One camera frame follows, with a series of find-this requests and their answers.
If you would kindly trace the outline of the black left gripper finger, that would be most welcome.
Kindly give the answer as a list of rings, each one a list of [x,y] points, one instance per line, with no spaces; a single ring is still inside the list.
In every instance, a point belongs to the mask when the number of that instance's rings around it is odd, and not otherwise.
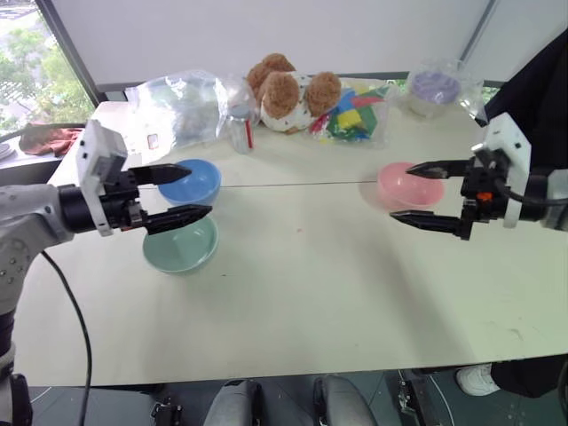
[[[137,185],[166,185],[192,174],[187,167],[172,163],[130,168],[128,172]]]
[[[144,227],[149,235],[183,228],[205,218],[212,211],[209,205],[187,204],[169,208],[165,212],[146,215]]]

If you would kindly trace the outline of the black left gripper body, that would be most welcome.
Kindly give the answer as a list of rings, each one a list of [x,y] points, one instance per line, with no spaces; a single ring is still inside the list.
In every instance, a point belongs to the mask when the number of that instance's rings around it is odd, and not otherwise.
[[[148,214],[138,200],[138,187],[150,183],[150,167],[119,171],[104,184],[104,213],[112,229],[128,231],[146,225]]]

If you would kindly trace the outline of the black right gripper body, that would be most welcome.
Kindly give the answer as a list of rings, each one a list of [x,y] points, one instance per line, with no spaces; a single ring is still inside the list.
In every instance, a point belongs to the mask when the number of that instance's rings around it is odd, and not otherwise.
[[[501,149],[479,154],[461,160],[459,166],[463,197],[459,238],[464,241],[469,240],[475,223],[504,218],[509,201],[498,189],[498,184],[506,183],[509,159]]]

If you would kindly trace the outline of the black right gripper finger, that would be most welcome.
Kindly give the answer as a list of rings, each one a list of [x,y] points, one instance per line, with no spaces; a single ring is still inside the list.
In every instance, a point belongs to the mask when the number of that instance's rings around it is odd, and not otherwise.
[[[423,162],[408,168],[406,174],[427,179],[464,177],[469,169],[469,164],[470,160]]]
[[[461,220],[458,217],[440,216],[431,211],[394,211],[390,217],[424,231],[460,236]]]

